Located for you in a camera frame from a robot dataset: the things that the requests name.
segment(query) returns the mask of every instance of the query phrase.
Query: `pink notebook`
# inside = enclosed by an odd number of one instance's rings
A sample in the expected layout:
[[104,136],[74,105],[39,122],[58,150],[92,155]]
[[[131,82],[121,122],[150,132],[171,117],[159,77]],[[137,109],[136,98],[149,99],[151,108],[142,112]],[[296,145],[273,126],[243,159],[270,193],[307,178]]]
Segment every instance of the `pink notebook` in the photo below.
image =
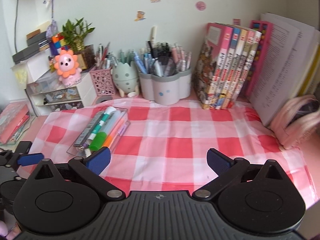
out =
[[0,114],[0,142],[5,144],[12,135],[14,129],[27,114],[27,102],[10,103]]

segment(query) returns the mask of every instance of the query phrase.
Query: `cable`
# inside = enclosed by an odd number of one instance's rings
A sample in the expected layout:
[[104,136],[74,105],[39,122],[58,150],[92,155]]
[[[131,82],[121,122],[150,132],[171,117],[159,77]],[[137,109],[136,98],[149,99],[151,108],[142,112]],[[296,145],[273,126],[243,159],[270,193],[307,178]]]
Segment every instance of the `cable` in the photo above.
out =
[[18,20],[18,4],[19,4],[19,0],[17,0],[17,7],[16,7],[16,19],[14,22],[14,49],[16,50],[16,53],[18,53],[17,51],[17,20]]

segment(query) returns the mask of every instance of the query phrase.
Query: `orange highlighter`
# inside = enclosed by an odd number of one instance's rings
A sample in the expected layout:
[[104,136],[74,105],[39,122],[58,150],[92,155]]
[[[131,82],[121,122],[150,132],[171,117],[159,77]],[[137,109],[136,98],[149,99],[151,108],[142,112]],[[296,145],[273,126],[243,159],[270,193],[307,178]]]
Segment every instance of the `orange highlighter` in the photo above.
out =
[[113,128],[113,130],[111,131],[111,133],[108,135],[107,139],[104,141],[102,147],[110,147],[110,145],[112,144],[114,138],[116,137],[116,135],[118,134],[119,130],[121,129],[121,127],[125,124],[125,122],[127,122],[128,120],[128,115],[125,114],[120,120],[119,122],[116,124],[116,126]]

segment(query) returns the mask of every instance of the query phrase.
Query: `white wall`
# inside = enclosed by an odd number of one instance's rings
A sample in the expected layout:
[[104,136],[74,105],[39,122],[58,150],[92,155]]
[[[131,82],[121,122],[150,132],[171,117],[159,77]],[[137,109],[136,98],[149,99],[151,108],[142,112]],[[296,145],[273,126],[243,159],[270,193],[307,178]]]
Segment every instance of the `white wall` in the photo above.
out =
[[[5,26],[8,33],[11,55],[15,54],[14,49],[14,21],[17,0],[2,0]],[[27,47],[26,35],[36,29],[39,25],[36,13],[35,0],[19,0],[17,20],[17,50]]]
[[319,0],[288,0],[288,17],[319,28]]
[[10,69],[14,63],[8,45],[3,8],[0,6],[0,107],[5,106],[10,100],[19,100],[26,97],[24,91],[18,89],[15,77]]
[[[14,53],[13,27],[16,0],[2,0],[5,25],[11,54]],[[44,0],[20,0],[17,28],[18,50],[26,47],[25,36],[51,19],[51,10]],[[197,1],[207,4],[205,11],[198,11]],[[135,22],[137,11],[145,11],[146,20]],[[68,20],[85,17],[96,30],[85,43],[107,44],[111,51],[139,49],[149,40],[151,27],[158,26],[157,41],[178,42],[185,50],[193,52],[193,62],[199,53],[207,22],[232,23],[240,18],[244,26],[250,20],[259,19],[261,12],[272,12],[286,16],[287,0],[55,0],[55,19],[61,30]]]

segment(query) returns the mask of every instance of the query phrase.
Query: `orange flower mane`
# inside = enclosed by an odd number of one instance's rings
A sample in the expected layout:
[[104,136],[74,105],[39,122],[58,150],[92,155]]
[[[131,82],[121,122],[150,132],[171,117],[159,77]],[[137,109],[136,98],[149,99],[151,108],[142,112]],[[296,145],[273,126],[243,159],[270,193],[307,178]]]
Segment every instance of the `orange flower mane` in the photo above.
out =
[[[73,57],[73,60],[75,61],[75,65],[73,66],[72,69],[70,69],[69,71],[62,71],[60,68],[59,68],[59,59],[60,59],[60,56],[64,55],[64,54],[69,54]],[[79,63],[77,62],[77,59],[78,59],[78,56],[77,55],[73,55],[73,50],[62,50],[60,52],[60,55],[57,55],[55,56],[55,60],[56,60],[56,63],[54,64],[54,68],[57,70],[57,74],[59,76],[62,76],[63,78],[67,78],[68,76],[70,75],[74,75],[76,73],[76,69],[79,67]]]

